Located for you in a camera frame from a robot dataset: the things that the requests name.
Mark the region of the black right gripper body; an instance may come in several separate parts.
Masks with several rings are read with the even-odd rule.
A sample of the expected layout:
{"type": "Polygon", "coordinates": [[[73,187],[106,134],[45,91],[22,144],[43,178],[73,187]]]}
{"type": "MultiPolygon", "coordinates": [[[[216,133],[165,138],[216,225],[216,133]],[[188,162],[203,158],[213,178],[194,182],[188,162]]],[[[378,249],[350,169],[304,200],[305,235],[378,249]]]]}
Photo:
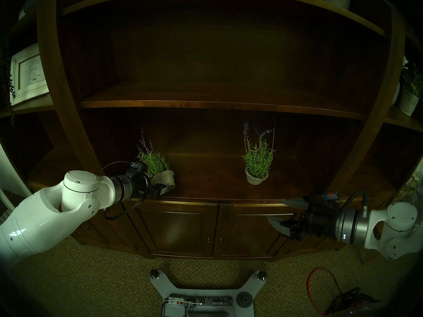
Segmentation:
{"type": "Polygon", "coordinates": [[[305,196],[305,202],[309,204],[305,215],[305,232],[317,237],[335,237],[339,203],[326,196],[305,196]]]}

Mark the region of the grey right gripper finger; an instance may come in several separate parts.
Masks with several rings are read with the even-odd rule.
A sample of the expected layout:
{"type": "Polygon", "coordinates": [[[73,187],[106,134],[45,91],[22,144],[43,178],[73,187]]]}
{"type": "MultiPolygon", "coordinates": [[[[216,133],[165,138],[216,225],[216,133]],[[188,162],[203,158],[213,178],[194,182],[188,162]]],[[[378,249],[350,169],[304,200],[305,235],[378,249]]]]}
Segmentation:
{"type": "Polygon", "coordinates": [[[292,208],[308,208],[310,206],[303,198],[285,199],[283,203],[292,208]]]}
{"type": "Polygon", "coordinates": [[[306,238],[305,215],[298,219],[285,220],[279,216],[267,216],[267,221],[283,237],[290,240],[302,241],[306,238]]]}

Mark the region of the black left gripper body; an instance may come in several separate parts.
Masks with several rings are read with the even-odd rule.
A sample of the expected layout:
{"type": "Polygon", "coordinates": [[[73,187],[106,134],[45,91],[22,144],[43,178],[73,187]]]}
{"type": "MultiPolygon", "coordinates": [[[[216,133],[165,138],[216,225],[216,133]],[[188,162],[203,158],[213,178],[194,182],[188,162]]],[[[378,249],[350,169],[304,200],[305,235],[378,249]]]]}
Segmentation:
{"type": "Polygon", "coordinates": [[[158,197],[158,188],[151,184],[150,178],[145,172],[134,172],[132,185],[132,198],[158,197]]]}

